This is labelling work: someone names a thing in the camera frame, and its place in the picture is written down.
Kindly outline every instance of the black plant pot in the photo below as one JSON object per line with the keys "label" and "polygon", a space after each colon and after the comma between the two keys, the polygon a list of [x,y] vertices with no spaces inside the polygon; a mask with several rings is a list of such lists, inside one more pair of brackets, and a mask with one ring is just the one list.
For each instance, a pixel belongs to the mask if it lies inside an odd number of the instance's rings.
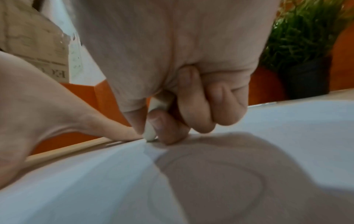
{"label": "black plant pot", "polygon": [[290,67],[280,73],[290,99],[301,99],[329,93],[329,71],[332,57],[318,58]]}

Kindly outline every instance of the orange background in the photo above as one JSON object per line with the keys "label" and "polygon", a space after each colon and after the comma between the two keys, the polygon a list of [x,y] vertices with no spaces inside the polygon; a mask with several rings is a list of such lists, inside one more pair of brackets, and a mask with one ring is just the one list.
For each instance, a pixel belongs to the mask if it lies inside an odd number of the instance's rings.
{"label": "orange background", "polygon": [[[354,0],[347,4],[354,6]],[[354,88],[354,24],[338,37],[333,48],[333,61],[330,72],[330,90]],[[115,98],[106,81],[96,86],[81,86],[62,84],[75,95],[86,101],[105,116],[122,124],[129,125],[120,113]],[[249,104],[255,105],[274,101],[286,100],[282,84],[276,74],[258,68],[252,75],[250,82]],[[96,139],[95,136],[81,133],[67,133],[43,141],[33,151],[33,154],[45,152],[68,145],[73,145]]]}

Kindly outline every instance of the eraser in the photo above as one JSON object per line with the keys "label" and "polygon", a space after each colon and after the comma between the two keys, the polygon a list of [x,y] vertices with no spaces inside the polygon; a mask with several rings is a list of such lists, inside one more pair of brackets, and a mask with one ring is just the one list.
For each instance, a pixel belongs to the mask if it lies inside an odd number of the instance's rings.
{"label": "eraser", "polygon": [[[150,99],[148,112],[160,109],[164,111],[168,111],[174,101],[175,95],[168,91],[162,91]],[[154,127],[146,121],[143,138],[146,139],[147,142],[151,142],[156,138],[156,132]]]}

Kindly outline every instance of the cardboard box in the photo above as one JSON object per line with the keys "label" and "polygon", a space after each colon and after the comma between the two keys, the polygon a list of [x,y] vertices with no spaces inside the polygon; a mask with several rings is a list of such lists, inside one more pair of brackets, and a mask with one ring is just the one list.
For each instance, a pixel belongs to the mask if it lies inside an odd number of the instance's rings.
{"label": "cardboard box", "polygon": [[23,0],[0,2],[0,48],[36,66],[58,82],[69,82],[70,37]]}

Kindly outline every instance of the human hand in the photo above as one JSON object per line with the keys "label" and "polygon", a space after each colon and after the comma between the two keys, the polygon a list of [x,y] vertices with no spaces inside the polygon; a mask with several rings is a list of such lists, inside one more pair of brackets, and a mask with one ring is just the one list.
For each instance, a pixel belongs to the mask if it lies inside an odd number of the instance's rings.
{"label": "human hand", "polygon": [[[65,0],[69,14],[138,133],[146,118],[167,144],[189,129],[207,133],[246,113],[279,0]],[[175,112],[151,111],[146,98],[177,95]]]}
{"label": "human hand", "polygon": [[140,138],[28,62],[0,52],[0,187],[38,143],[74,131],[117,141]]}

